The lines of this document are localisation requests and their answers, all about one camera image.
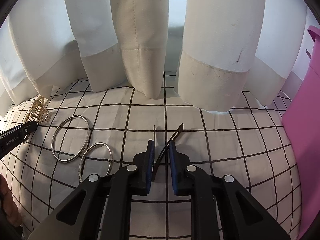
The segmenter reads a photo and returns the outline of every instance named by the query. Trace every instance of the silver bracelet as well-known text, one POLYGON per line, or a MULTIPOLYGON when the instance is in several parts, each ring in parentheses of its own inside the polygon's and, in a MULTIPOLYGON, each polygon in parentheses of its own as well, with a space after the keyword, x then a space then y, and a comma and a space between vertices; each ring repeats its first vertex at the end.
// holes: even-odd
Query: silver bracelet
POLYGON ((81 158, 80 164, 79 164, 79 180, 80 180, 81 183, 83 182, 83 180, 82 180, 82 174, 81 174, 81 170, 82 170, 82 166, 83 166, 83 161, 84 161, 86 155, 88 154, 88 152, 89 152, 90 150, 92 150, 94 147, 99 146, 99 145, 103 145, 103 146, 107 147, 108 150, 109 150, 109 153, 110 153, 110 159, 107 159, 107 161, 110 162, 110 163, 109 163, 109 168, 108 168, 108 171, 107 171, 106 176, 108 176, 109 173, 110 173, 110 171, 111 171, 112 163, 113 163, 114 161, 113 161, 112 152, 111 152, 109 146, 108 146, 106 143, 102 143, 102 142, 92 144, 92 145, 84 152, 84 154, 83 154, 83 156, 82 156, 82 158, 81 158))
POLYGON ((90 137, 90 126, 89 126, 89 122, 88 120, 83 117, 82 115, 73 115, 73 116, 70 116, 68 117, 67 119, 65 119, 64 121, 62 121, 62 123, 57 127, 57 129, 55 130, 54 134, 53 134, 53 137, 52 137, 52 141, 51 141, 51 151, 52 151, 52 154, 54 156, 54 158, 59 161, 59 162, 62 162, 62 163, 68 163, 68 162, 71 162, 72 160, 74 160, 75 158, 77 158, 82 152, 83 150, 87 147, 88 143, 89 143, 89 137, 90 137), (64 125, 66 122, 68 122, 69 120, 71 119, 74 119, 74 118, 81 118, 85 121, 85 123, 87 124, 87 138, 85 139, 85 142, 83 144, 83 146, 81 147, 81 149, 78 151, 78 153, 74 156, 72 156, 70 159, 67 159, 67 160, 62 160, 62 159, 59 159, 55 154, 54 154, 54 139, 56 138, 56 135, 57 135, 57 132, 58 130, 61 128, 62 125, 64 125))

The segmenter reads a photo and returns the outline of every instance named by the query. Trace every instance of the hand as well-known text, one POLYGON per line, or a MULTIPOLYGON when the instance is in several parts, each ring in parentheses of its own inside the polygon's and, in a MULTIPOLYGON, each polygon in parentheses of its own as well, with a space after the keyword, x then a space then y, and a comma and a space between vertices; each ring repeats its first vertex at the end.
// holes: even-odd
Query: hand
POLYGON ((3 197, 2 205, 7 215, 7 220, 15 227, 21 225, 21 216, 17 205, 13 201, 11 190, 5 178, 0 174, 0 194, 3 197))

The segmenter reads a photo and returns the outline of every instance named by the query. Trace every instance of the sheer curtain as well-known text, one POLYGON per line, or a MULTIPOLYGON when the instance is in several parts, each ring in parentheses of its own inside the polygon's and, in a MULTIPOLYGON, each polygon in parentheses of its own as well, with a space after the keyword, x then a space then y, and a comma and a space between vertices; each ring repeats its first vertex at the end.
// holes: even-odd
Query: sheer curtain
POLYGON ((268 105, 304 77, 309 23, 303 0, 18 0, 0 28, 0 114, 83 77, 157 98, 164 70, 194 106, 227 111, 244 86, 268 105))

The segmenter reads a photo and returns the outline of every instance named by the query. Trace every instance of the pink container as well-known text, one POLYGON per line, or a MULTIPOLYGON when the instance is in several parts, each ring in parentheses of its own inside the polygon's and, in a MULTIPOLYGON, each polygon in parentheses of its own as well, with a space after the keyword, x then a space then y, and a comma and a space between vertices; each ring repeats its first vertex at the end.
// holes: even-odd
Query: pink container
POLYGON ((315 42, 308 72, 282 124, 291 141, 297 160, 302 217, 300 239, 320 210, 320 30, 308 29, 315 42))

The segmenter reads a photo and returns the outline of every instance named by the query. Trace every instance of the white tablecloth with black grid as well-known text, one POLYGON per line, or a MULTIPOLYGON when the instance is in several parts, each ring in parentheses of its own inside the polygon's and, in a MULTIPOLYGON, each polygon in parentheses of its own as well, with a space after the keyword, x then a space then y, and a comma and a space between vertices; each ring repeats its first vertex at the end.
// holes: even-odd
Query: white tablecloth with black grid
MULTIPOLYGON (((45 217, 79 185, 80 158, 57 162, 51 140, 67 117, 80 114, 90 124, 90 145, 107 143, 114 154, 111 173, 131 163, 153 139, 156 126, 156 158, 166 141, 183 122, 184 132, 176 140, 177 150, 187 154, 208 174, 232 174, 295 239, 301 218, 301 192, 297 164, 281 116, 290 105, 280 92, 268 107, 243 91, 229 112, 207 112, 181 100, 174 92, 175 73, 165 73, 158 99, 148 99, 124 82, 107 91, 93 93, 87 79, 77 80, 52 94, 47 109, 51 119, 41 124, 26 144, 16 147, 0 162, 23 218, 27 237, 45 217)), ((20 124, 30 99, 12 105, 0 129, 20 124)), ((86 137, 85 123, 75 119, 64 125, 55 142, 56 154, 70 158, 86 137)), ((104 176, 109 163, 105 147, 96 148, 85 161, 84 178, 104 176)), ((148 196, 133 196, 130 239, 191 239, 189 197, 173 194, 170 167, 163 160, 148 196)))

